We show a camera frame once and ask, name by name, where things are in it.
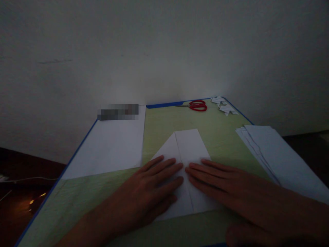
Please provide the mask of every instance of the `blue tape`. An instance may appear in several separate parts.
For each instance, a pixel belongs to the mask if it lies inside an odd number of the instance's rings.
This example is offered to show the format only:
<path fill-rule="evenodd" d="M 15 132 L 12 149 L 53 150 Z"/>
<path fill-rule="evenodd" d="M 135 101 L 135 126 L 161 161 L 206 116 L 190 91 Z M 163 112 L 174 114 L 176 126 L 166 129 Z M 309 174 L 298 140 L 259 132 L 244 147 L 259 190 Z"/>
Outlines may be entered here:
<path fill-rule="evenodd" d="M 48 195 L 46 196 L 46 198 L 44 199 L 44 201 L 42 202 L 42 204 L 40 205 L 39 209 L 37 210 L 37 212 L 34 214 L 33 218 L 30 220 L 30 222 L 28 223 L 27 227 L 25 228 L 25 230 L 23 231 L 23 233 L 21 234 L 20 238 L 17 240 L 15 247 L 17 247 L 21 240 L 23 239 L 24 235 L 26 234 L 28 228 L 32 225 L 33 221 L 35 220 L 35 218 L 38 216 L 41 208 L 44 206 L 44 204 L 46 203 L 47 199 L 49 198 L 50 194 L 52 193 L 52 191 L 54 190 L 54 188 L 56 187 L 58 181 L 62 178 L 63 174 L 65 173 L 66 169 L 69 167 L 69 165 L 71 164 L 73 158 L 75 157 L 75 155 L 77 154 L 77 152 L 79 151 L 80 147 L 82 146 L 82 144 L 84 143 L 84 141 L 86 140 L 87 136 L 89 135 L 89 133 L 91 132 L 91 130 L 93 129 L 93 127 L 95 126 L 97 122 L 94 122 L 94 124 L 92 125 L 92 127 L 90 128 L 90 130 L 88 131 L 88 133 L 86 134 L 85 138 L 82 140 L 82 142 L 80 143 L 79 147 L 77 148 L 77 150 L 75 151 L 75 153 L 73 154 L 72 158 L 70 159 L 69 163 L 67 164 L 67 166 L 64 168 L 64 170 L 62 171 L 62 174 L 59 176 L 59 178 L 56 180 L 54 186 L 51 188 L 51 190 L 49 191 Z"/>
<path fill-rule="evenodd" d="M 182 105 L 186 101 L 177 101 L 172 103 L 164 103 L 164 104 L 156 104 L 156 105 L 147 105 L 146 108 L 148 109 L 154 109 L 154 108 L 161 108 L 161 107 L 168 107 L 168 106 L 176 106 L 176 105 Z"/>
<path fill-rule="evenodd" d="M 236 108 L 231 102 L 229 102 L 229 101 L 228 101 L 225 97 L 223 97 L 223 96 L 222 96 L 222 98 L 225 99 L 225 100 L 226 100 L 231 106 L 233 106 L 233 107 L 234 107 L 234 108 L 235 108 L 235 109 L 236 109 L 236 110 L 237 110 L 242 116 L 244 116 L 244 118 L 247 119 L 247 120 L 249 121 L 249 123 L 251 123 L 252 125 L 254 125 L 253 122 L 251 122 L 251 121 L 249 120 L 249 118 L 247 118 L 245 115 L 243 115 L 243 113 L 242 113 L 241 111 L 239 111 L 238 108 Z"/>

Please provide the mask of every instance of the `finger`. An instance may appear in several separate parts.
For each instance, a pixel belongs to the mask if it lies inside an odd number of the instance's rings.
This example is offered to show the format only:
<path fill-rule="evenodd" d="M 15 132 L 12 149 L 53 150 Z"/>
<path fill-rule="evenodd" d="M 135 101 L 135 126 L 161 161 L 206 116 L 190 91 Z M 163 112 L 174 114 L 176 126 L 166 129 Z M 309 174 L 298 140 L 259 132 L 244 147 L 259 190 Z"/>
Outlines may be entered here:
<path fill-rule="evenodd" d="M 162 171 L 163 169 L 165 169 L 167 166 L 173 165 L 176 163 L 176 159 L 175 158 L 171 158 L 169 160 L 163 161 L 159 164 L 157 164 L 156 166 L 152 167 L 151 169 L 149 169 L 145 175 L 147 176 L 153 176 L 157 173 L 159 173 L 160 171 Z"/>
<path fill-rule="evenodd" d="M 161 160 L 164 159 L 164 156 L 161 155 L 159 157 L 156 157 L 153 160 L 150 160 L 149 162 L 147 162 L 143 167 L 141 167 L 137 172 L 141 173 L 141 172 L 146 172 L 147 170 L 149 170 L 152 166 L 154 166 L 155 164 L 159 163 Z"/>
<path fill-rule="evenodd" d="M 189 167 L 219 178 L 232 178 L 232 173 L 224 172 L 222 170 L 218 170 L 210 166 L 203 166 L 195 163 L 190 163 Z"/>
<path fill-rule="evenodd" d="M 151 224 L 159 215 L 166 212 L 168 208 L 176 201 L 177 197 L 175 195 L 167 196 L 146 214 L 142 225 L 145 226 Z"/>
<path fill-rule="evenodd" d="M 198 190 L 202 191 L 204 194 L 206 194 L 209 197 L 214 198 L 216 201 L 218 201 L 221 204 L 224 204 L 225 206 L 230 207 L 232 204 L 231 197 L 229 194 L 218 190 L 214 187 L 211 187 L 209 185 L 206 185 L 198 180 L 196 180 L 193 177 L 189 177 L 189 181 L 191 184 L 196 187 Z"/>
<path fill-rule="evenodd" d="M 172 165 L 162 171 L 160 171 L 158 174 L 154 175 L 153 181 L 155 184 L 162 183 L 163 181 L 170 178 L 172 175 L 174 175 L 176 172 L 178 172 L 180 169 L 183 168 L 183 163 L 178 163 L 176 165 Z"/>
<path fill-rule="evenodd" d="M 205 165 L 212 166 L 216 169 L 220 169 L 220 170 L 223 170 L 223 171 L 226 171 L 226 172 L 242 172 L 242 170 L 240 170 L 238 168 L 231 167 L 231 166 L 226 166 L 226 165 L 219 164 L 219 163 L 216 163 L 216 162 L 213 162 L 213 161 L 210 161 L 210 160 L 206 160 L 206 159 L 201 159 L 201 162 Z"/>
<path fill-rule="evenodd" d="M 239 223 L 230 226 L 226 231 L 228 247 L 236 246 L 278 246 L 275 236 L 249 223 Z"/>
<path fill-rule="evenodd" d="M 216 188 L 228 191 L 230 188 L 229 180 L 227 179 L 222 179 L 215 177 L 213 175 L 210 175 L 208 173 L 204 173 L 195 169 L 191 169 L 189 167 L 185 168 L 185 171 L 187 174 L 197 178 L 198 180 L 205 182 L 207 184 L 213 185 Z"/>
<path fill-rule="evenodd" d="M 163 200 L 166 196 L 172 194 L 179 186 L 182 185 L 184 181 L 183 177 L 178 177 L 171 181 L 170 183 L 163 185 L 162 187 L 155 190 L 154 202 L 158 203 Z"/>

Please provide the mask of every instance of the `paper scrap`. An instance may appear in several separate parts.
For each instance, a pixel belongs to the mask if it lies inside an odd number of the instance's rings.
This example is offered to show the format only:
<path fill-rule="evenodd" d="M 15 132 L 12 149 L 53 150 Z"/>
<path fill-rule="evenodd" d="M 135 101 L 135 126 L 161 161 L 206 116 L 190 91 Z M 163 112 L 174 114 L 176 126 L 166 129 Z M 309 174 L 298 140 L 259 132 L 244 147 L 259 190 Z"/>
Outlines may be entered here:
<path fill-rule="evenodd" d="M 223 105 L 227 105 L 226 99 L 219 97 L 219 96 L 212 98 L 211 102 L 216 103 L 218 105 L 218 107 L 220 106 L 220 103 L 222 103 Z"/>
<path fill-rule="evenodd" d="M 190 162 L 200 164 L 200 159 L 202 158 L 210 159 L 197 129 L 174 132 L 153 158 L 162 154 L 165 159 L 176 158 L 176 162 L 182 162 L 184 167 L 187 167 Z M 168 211 L 157 217 L 157 221 L 205 212 L 219 207 L 219 203 L 199 191 L 190 183 L 184 169 L 180 170 L 170 180 L 177 176 L 184 178 L 183 184 L 174 193 L 178 200 Z"/>
<path fill-rule="evenodd" d="M 225 115 L 228 116 L 229 113 L 231 112 L 234 115 L 238 115 L 238 112 L 229 104 L 225 105 L 225 106 L 221 106 L 219 107 L 219 109 L 223 112 L 225 112 Z"/>
<path fill-rule="evenodd" d="M 140 167 L 145 111 L 139 106 L 136 120 L 97 120 L 62 179 Z"/>
<path fill-rule="evenodd" d="M 245 125 L 236 132 L 275 183 L 329 204 L 329 189 L 276 130 Z"/>

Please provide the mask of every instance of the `dark floor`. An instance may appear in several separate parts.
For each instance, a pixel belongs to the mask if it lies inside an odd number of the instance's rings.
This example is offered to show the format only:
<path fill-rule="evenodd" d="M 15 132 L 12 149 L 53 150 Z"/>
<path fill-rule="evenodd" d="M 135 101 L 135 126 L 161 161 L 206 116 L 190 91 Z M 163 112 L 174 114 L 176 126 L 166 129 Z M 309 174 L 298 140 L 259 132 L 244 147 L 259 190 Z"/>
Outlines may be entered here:
<path fill-rule="evenodd" d="M 9 180 L 29 177 L 58 178 L 65 165 L 27 154 L 0 148 L 0 174 Z M 0 183 L 1 247 L 12 247 L 32 219 L 55 180 L 31 179 Z"/>
<path fill-rule="evenodd" d="M 314 173 L 329 187 L 329 132 L 284 137 Z M 58 178 L 65 165 L 0 148 L 0 174 L 17 180 L 28 177 Z M 13 247 L 55 180 L 31 179 L 0 183 L 1 247 Z"/>

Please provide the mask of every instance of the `blue edge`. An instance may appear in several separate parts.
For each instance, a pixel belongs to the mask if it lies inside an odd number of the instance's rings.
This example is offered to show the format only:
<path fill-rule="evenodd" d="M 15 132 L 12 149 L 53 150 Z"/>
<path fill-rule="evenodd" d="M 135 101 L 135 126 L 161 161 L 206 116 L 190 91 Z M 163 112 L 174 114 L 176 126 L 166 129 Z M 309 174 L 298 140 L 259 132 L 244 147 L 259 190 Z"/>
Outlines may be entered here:
<path fill-rule="evenodd" d="M 229 102 L 226 98 L 224 98 L 231 106 L 233 106 L 245 119 L 247 119 L 252 125 L 254 125 L 245 115 L 243 115 L 243 113 L 241 111 L 239 111 L 231 102 Z M 182 105 L 184 102 L 186 101 L 178 101 L 178 102 L 172 102 L 172 103 L 165 103 L 165 104 L 156 104 L 156 105 L 147 105 L 146 108 L 148 109 L 154 109 L 154 108 L 161 108 L 161 107 L 168 107 L 168 106 L 176 106 L 176 105 Z M 59 176 L 59 178 L 57 179 L 57 181 L 55 182 L 54 186 L 51 188 L 51 190 L 49 191 L 48 195 L 46 196 L 46 198 L 44 199 L 43 203 L 40 205 L 38 211 L 34 214 L 33 218 L 30 220 L 30 222 L 28 223 L 27 227 L 25 228 L 24 232 L 21 234 L 20 238 L 18 239 L 17 243 L 15 244 L 15 247 L 17 247 L 21 240 L 23 239 L 24 235 L 26 234 L 28 228 L 32 225 L 33 221 L 35 220 L 35 218 L 38 216 L 41 208 L 44 206 L 44 204 L 46 203 L 47 199 L 49 198 L 50 194 L 52 193 L 52 191 L 54 190 L 54 188 L 56 187 L 58 181 L 62 178 L 63 174 L 65 173 L 66 169 L 69 167 L 69 165 L 71 164 L 73 158 L 75 157 L 75 155 L 77 154 L 77 152 L 79 151 L 80 147 L 82 146 L 82 144 L 84 143 L 84 141 L 87 139 L 89 133 L 91 132 L 91 130 L 93 129 L 94 125 L 96 124 L 96 121 L 94 122 L 94 124 L 92 125 L 92 127 L 90 128 L 90 130 L 88 131 L 88 133 L 86 134 L 85 138 L 82 140 L 81 144 L 79 145 L 79 147 L 77 148 L 77 150 L 75 151 L 75 153 L 73 154 L 72 158 L 70 159 L 69 163 L 67 164 L 67 166 L 65 167 L 65 169 L 63 170 L 62 174 Z M 226 247 L 226 243 L 220 243 L 220 244 L 215 244 L 215 245 L 207 245 L 204 247 Z"/>

